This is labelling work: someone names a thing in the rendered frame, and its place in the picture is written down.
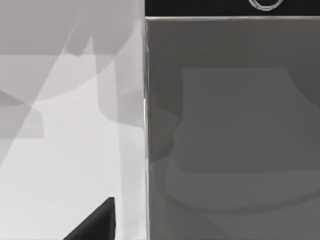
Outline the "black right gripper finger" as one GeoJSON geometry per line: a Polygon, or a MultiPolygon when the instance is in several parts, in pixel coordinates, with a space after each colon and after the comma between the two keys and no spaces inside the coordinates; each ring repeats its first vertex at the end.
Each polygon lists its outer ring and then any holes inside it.
{"type": "Polygon", "coordinates": [[[115,198],[108,197],[63,240],[115,240],[115,198]]]}

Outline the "grey cabinet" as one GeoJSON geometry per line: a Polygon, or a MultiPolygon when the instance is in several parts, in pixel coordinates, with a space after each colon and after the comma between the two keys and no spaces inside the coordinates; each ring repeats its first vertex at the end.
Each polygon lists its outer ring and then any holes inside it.
{"type": "Polygon", "coordinates": [[[145,0],[150,240],[320,240],[320,0],[145,0]]]}

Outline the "silver round knob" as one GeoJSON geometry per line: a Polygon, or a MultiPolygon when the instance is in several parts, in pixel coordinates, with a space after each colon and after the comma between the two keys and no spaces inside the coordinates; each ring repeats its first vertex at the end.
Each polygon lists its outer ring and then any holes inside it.
{"type": "Polygon", "coordinates": [[[248,0],[248,2],[256,10],[270,12],[278,8],[284,2],[284,0],[276,0],[276,2],[273,4],[261,4],[258,0],[248,0]]]}

